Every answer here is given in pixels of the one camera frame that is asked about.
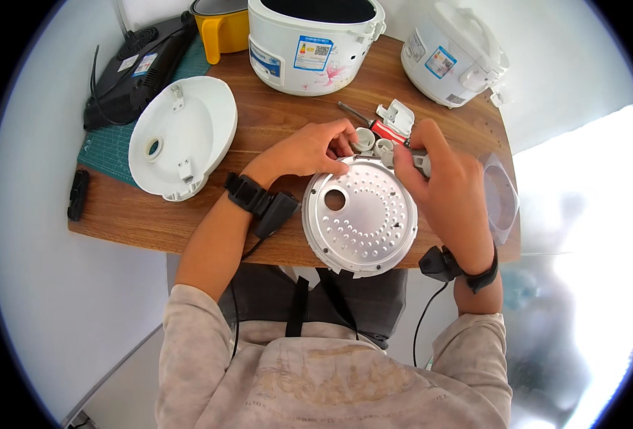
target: wood grain surface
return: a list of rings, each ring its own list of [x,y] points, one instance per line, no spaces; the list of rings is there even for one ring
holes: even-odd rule
[[[489,100],[490,92],[475,97],[464,107],[448,109],[421,94],[407,79],[400,64],[402,42],[386,36],[373,43],[357,76],[347,87],[321,97],[296,97],[280,93],[262,83],[248,61],[247,51],[224,54],[208,75],[224,80],[238,104],[238,131],[219,167],[196,196],[183,202],[168,202],[129,184],[79,165],[90,172],[83,217],[69,222],[69,229],[125,245],[181,253],[188,238],[214,202],[223,193],[226,173],[239,172],[259,153],[291,135],[309,122],[329,122],[348,117],[355,127],[363,126],[338,108],[342,101],[373,118],[376,107],[388,107],[397,98],[415,113],[418,123],[430,117],[440,125],[449,144],[475,156],[495,152],[516,185],[512,157],[500,111]],[[299,200],[309,177],[284,176],[272,191],[287,190]],[[520,252],[519,219],[507,243],[498,248],[502,262],[514,261]],[[245,250],[257,241],[248,234]],[[431,247],[440,245],[437,236],[419,217],[419,233],[399,268],[415,268]],[[299,213],[247,260],[287,266],[324,266],[305,238]]]

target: green cutting mat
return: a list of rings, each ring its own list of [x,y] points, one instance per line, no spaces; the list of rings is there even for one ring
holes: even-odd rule
[[[178,79],[204,76],[211,64],[207,62],[205,47],[199,37],[190,45],[176,69],[172,82]],[[129,142],[135,123],[108,125],[90,131],[79,153],[79,163],[105,173],[115,179],[137,186],[129,169]]]

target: black wrist mount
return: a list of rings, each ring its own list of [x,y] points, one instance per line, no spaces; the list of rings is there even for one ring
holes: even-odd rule
[[[463,275],[467,279],[469,289],[475,294],[482,287],[491,284],[498,276],[498,248],[495,244],[493,244],[493,252],[493,264],[488,270],[478,275],[468,275],[459,267],[447,247],[443,246],[441,250],[438,246],[433,246],[419,260],[419,269],[423,275],[440,281],[452,281],[455,277]]]
[[[259,238],[274,234],[302,206],[289,192],[270,193],[250,177],[233,172],[226,176],[224,188],[229,200],[260,219],[254,233]]]

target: pink flower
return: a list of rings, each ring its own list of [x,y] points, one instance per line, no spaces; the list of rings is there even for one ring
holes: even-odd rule
[[[343,78],[340,76],[342,75],[347,69],[349,69],[350,66],[345,65],[345,66],[340,66],[340,63],[338,62],[333,62],[331,61],[330,63],[328,63],[328,65],[326,66],[326,70],[321,71],[321,72],[316,72],[317,75],[319,75],[320,77],[314,81],[315,84],[323,84],[324,87],[330,87],[334,80],[338,79],[338,80],[342,80]]]

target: hand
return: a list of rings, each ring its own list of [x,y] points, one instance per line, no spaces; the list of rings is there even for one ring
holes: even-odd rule
[[[471,155],[450,148],[431,119],[419,123],[410,143],[413,149],[428,152],[430,180],[426,183],[413,166],[411,152],[400,145],[394,147],[395,175],[459,266],[472,275],[489,269],[494,248],[481,164]]]
[[[356,143],[357,140],[355,128],[347,119],[307,124],[262,152],[243,172],[263,186],[285,174],[345,174],[349,168],[336,158],[354,155],[349,142]]]

